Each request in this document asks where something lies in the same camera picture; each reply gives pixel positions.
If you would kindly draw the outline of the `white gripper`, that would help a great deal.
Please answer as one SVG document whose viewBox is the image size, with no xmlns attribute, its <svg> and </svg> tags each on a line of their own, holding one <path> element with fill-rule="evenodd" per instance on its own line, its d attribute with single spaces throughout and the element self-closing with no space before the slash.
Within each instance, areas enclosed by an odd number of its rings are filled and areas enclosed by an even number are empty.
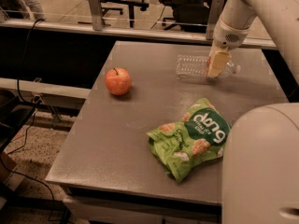
<svg viewBox="0 0 299 224">
<path fill-rule="evenodd" d="M 243 44 L 249 28 L 239 28 L 219 18 L 213 32 L 213 43 L 208 53 L 208 77 L 218 77 L 231 60 L 231 53 L 223 49 L 236 49 Z"/>
</svg>

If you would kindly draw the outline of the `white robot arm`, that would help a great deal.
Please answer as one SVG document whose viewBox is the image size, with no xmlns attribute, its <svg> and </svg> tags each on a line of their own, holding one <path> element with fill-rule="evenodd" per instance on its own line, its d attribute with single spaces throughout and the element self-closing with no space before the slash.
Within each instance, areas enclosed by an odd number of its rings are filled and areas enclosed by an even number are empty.
<svg viewBox="0 0 299 224">
<path fill-rule="evenodd" d="M 214 30 L 207 75 L 259 18 L 294 77 L 299 69 L 299 0 L 228 0 Z M 233 125 L 222 162 L 222 224 L 299 224 L 299 104 L 265 105 Z"/>
</svg>

